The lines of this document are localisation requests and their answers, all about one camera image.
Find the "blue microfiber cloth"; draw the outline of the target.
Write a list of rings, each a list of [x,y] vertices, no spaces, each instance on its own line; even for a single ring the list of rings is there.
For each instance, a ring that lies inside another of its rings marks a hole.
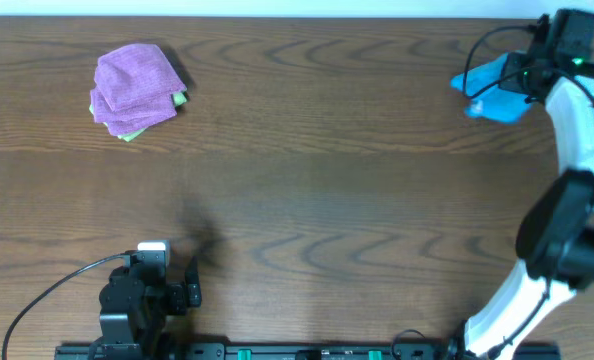
[[[508,54],[503,54],[494,61],[471,69],[466,82],[467,94],[472,95],[485,85],[498,80],[507,57]],[[472,100],[465,107],[464,113],[471,118],[512,124],[518,122],[531,108],[531,104],[526,103],[524,99],[524,95],[502,90],[496,85]]]

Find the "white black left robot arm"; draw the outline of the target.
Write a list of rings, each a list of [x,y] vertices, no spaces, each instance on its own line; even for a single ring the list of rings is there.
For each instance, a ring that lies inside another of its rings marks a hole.
[[[97,359],[183,359],[186,351],[165,332],[169,316],[184,316],[202,303],[198,261],[192,258],[184,279],[167,280],[164,250],[124,254],[125,265],[112,271],[99,295],[102,336],[89,348]]]

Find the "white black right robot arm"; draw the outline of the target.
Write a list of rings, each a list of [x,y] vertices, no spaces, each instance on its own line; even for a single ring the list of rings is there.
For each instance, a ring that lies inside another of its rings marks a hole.
[[[558,177],[521,222],[509,276],[449,341],[448,359],[556,359],[525,344],[559,305],[594,283],[594,13],[563,8],[527,27],[532,40],[452,84],[468,114],[516,122],[543,105],[555,133]]]

